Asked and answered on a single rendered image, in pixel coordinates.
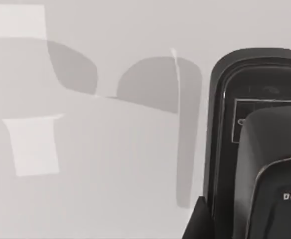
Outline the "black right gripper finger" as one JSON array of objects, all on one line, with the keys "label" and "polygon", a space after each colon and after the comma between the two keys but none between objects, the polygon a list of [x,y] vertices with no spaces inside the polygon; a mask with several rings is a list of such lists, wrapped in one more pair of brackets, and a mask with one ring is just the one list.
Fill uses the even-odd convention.
[{"label": "black right gripper finger", "polygon": [[213,219],[204,196],[199,196],[181,239],[213,239]]}]

